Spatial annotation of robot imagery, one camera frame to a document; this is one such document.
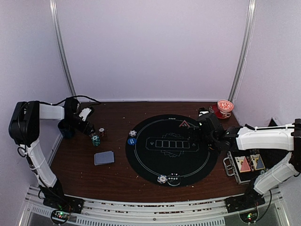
blue poker chip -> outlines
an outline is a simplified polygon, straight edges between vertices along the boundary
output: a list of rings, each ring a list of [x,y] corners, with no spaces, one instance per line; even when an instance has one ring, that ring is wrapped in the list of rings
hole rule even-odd
[[[157,181],[158,181],[159,184],[164,184],[167,181],[167,176],[160,175],[160,176],[158,176]]]
[[[137,143],[137,140],[135,138],[130,138],[129,140],[127,140],[127,143],[129,145],[135,145]]]

ventilation grille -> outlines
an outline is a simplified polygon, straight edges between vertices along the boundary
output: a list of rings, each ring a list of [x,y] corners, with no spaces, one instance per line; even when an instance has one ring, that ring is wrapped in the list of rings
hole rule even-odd
[[[103,221],[99,220],[92,220],[92,219],[85,219],[81,217],[77,217],[76,224],[79,226],[136,226],[136,224],[114,224],[114,223],[104,223]],[[164,226],[225,226],[225,220],[224,218],[218,218],[213,220],[202,220],[197,223],[191,223],[191,224],[153,224],[153,225],[164,225]]]
[[[32,212],[43,215],[45,217],[50,217],[50,214],[51,214],[51,212],[49,210],[46,210],[44,208],[37,207],[37,206],[33,206]]]

black cup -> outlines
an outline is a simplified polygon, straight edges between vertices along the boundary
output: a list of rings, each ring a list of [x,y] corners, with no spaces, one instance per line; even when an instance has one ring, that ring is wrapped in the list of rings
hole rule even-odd
[[[61,120],[57,127],[65,139],[71,139],[74,137],[75,129],[71,127],[65,119]]]

red triangle logo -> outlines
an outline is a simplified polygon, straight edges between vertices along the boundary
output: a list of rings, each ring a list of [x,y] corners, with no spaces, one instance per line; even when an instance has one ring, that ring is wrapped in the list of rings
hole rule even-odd
[[[249,172],[249,171],[251,171],[251,169],[250,169],[248,161],[246,160],[246,157],[245,157],[244,162],[241,166],[240,172],[242,173],[242,172]]]
[[[179,125],[179,127],[187,127],[187,128],[189,128],[190,125],[187,123],[186,120],[184,120],[184,121]]]

metal frame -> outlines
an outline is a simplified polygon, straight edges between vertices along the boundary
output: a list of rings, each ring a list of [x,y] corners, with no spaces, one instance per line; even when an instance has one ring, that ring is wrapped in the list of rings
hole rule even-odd
[[[63,46],[61,28],[60,28],[60,23],[59,23],[58,14],[57,14],[57,8],[56,8],[56,0],[49,0],[49,4],[50,4],[50,10],[51,10],[51,16],[52,16],[53,24],[54,24],[54,27],[55,27],[55,33],[56,33],[57,44],[58,44],[58,48],[59,48],[59,52],[60,52],[60,58],[61,58],[61,61],[62,61],[63,70],[64,70],[65,77],[66,77],[66,80],[67,80],[67,85],[68,85],[68,88],[69,88],[69,91],[70,91],[71,95],[76,96],[74,85],[73,85],[71,75],[70,75],[70,71],[69,71],[69,67],[68,67],[68,64],[67,64],[65,49],[64,49],[64,46]]]
[[[19,226],[28,226],[31,213],[50,216],[52,209],[43,206],[43,201],[38,198],[38,192],[39,189],[36,187],[29,188],[19,217]],[[272,193],[272,203],[277,207],[282,226],[290,226],[280,190],[274,188]],[[112,202],[83,198],[85,203],[82,213],[72,213],[68,223],[80,226],[206,226],[211,222],[212,226],[224,226],[224,217],[238,214],[238,212],[227,212],[225,198],[161,203]],[[269,203],[269,193],[265,194],[264,198],[266,201],[264,206],[266,206]]]
[[[231,101],[231,102],[233,102],[233,100],[235,98],[235,94],[238,89],[238,84],[239,84],[240,78],[243,73],[244,62],[246,60],[246,53],[249,48],[250,38],[251,38],[251,34],[252,34],[252,29],[253,29],[255,10],[256,10],[256,0],[249,0],[249,10],[248,10],[248,15],[247,15],[247,19],[246,19],[246,28],[245,28],[243,44],[241,47],[238,66],[236,69],[233,85],[232,85],[230,96],[229,96],[229,101]]]

